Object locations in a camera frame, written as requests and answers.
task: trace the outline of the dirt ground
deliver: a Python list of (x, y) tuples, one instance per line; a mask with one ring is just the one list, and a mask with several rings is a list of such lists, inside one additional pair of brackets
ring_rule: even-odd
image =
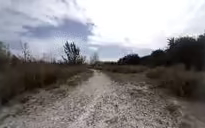
[(39, 90), (2, 108), (0, 128), (205, 128), (201, 103), (192, 109), (141, 77), (109, 76), (93, 71), (72, 89)]

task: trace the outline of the vegetation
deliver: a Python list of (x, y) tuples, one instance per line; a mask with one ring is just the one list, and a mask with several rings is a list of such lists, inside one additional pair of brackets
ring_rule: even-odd
[(145, 72), (145, 76), (157, 81), (159, 87), (177, 96), (204, 100), (205, 33), (197, 37), (170, 38), (167, 44), (164, 50), (155, 50), (144, 57), (129, 54), (117, 62), (102, 63), (98, 69), (118, 73)]
[(23, 56), (13, 55), (0, 42), (0, 104), (24, 91), (64, 82), (71, 76), (85, 71), (84, 57), (74, 43), (66, 42), (65, 62), (48, 62), (31, 57), (27, 44), (22, 44)]

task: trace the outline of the tall grass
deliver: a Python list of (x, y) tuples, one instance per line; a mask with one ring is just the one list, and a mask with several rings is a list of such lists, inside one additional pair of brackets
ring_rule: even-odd
[(28, 90), (44, 87), (87, 70), (85, 66), (25, 63), (0, 71), (0, 104)]
[(205, 72), (157, 67), (148, 70), (146, 76), (156, 80), (160, 87), (167, 88), (177, 96), (205, 100)]
[(101, 65), (96, 66), (95, 68), (115, 73), (140, 73), (147, 70), (147, 67), (145, 66), (135, 65)]

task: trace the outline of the sandy trail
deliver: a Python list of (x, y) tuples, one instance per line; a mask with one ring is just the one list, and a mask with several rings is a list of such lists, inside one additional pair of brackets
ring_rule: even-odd
[[(168, 101), (145, 83), (116, 83), (98, 71), (67, 95), (54, 93), (52, 98), (48, 94), (35, 94), (23, 104), (20, 114), (6, 117), (0, 128), (179, 127), (179, 113), (170, 114), (165, 108)], [(53, 102), (33, 102), (45, 97)]]

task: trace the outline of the sky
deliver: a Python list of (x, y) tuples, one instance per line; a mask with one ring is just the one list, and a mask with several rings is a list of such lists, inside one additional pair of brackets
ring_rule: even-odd
[(14, 54), (59, 58), (74, 41), (101, 60), (150, 54), (167, 38), (205, 31), (205, 0), (0, 0), (0, 40)]

